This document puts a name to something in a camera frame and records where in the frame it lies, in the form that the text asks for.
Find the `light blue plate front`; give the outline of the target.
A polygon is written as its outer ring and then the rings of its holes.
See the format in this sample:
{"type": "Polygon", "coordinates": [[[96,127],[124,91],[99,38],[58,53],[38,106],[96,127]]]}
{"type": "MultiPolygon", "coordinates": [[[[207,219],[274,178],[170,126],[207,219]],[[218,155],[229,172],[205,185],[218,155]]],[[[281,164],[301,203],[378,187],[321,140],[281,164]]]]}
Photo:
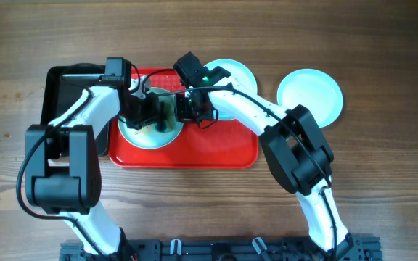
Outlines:
{"type": "MultiPolygon", "coordinates": [[[[146,94],[150,93],[156,93],[159,97],[160,102],[169,103],[173,107],[173,115],[175,116],[175,129],[170,133],[159,133],[154,129],[155,123],[145,126],[140,130],[128,128],[126,125],[125,116],[120,115],[118,117],[118,127],[120,133],[127,140],[127,142],[140,149],[159,149],[161,147],[169,145],[173,140],[177,138],[184,126],[183,123],[179,122],[176,119],[175,97],[168,96],[168,90],[165,90],[163,88],[151,87],[151,89],[146,94]]],[[[138,94],[134,94],[134,96],[143,99],[146,94],[141,94],[140,96],[138,94]]]]}

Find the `green yellow sponge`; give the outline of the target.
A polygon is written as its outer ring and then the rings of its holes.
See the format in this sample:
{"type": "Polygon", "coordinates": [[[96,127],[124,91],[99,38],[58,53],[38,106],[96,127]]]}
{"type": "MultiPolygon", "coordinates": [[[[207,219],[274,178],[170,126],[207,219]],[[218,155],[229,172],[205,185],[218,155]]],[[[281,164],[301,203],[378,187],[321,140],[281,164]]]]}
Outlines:
{"type": "Polygon", "coordinates": [[[170,133],[173,131],[175,129],[175,116],[173,113],[173,107],[169,103],[161,101],[154,129],[159,133],[170,133]]]}

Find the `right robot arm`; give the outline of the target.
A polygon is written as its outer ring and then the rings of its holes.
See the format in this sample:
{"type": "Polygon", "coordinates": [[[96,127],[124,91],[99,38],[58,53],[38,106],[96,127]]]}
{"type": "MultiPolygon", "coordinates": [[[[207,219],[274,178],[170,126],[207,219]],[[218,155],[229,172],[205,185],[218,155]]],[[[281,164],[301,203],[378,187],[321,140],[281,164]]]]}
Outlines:
{"type": "Polygon", "coordinates": [[[187,92],[206,95],[214,109],[259,137],[274,179],[297,197],[310,239],[339,259],[349,232],[332,195],[334,154],[321,131],[343,108],[343,94],[335,80],[319,70],[296,70],[280,83],[277,102],[272,103],[258,95],[249,70],[232,72],[217,66],[176,72],[187,92]]]}

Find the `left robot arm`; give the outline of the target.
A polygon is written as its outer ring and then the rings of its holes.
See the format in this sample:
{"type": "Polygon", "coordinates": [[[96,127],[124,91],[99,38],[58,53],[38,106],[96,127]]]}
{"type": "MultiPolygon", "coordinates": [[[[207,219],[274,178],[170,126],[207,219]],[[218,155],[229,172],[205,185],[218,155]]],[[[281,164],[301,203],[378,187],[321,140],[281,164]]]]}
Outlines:
{"type": "Polygon", "coordinates": [[[88,260],[136,260],[123,229],[99,201],[97,132],[118,115],[133,128],[160,122],[158,94],[135,96],[129,82],[79,84],[82,94],[60,117],[25,133],[25,159],[16,181],[20,207],[40,220],[63,220],[83,242],[88,260]]]}

